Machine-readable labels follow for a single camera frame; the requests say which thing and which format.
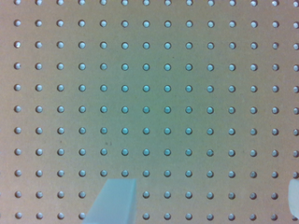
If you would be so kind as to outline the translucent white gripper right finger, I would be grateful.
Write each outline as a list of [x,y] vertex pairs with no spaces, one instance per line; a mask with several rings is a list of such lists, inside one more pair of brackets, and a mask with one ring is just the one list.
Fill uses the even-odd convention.
[[299,180],[292,179],[288,191],[289,208],[293,215],[299,215]]

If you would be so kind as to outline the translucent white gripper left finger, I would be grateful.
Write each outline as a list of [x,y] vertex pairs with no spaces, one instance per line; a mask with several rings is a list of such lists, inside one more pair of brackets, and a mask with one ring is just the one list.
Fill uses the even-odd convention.
[[108,179],[82,224],[135,224],[136,180]]

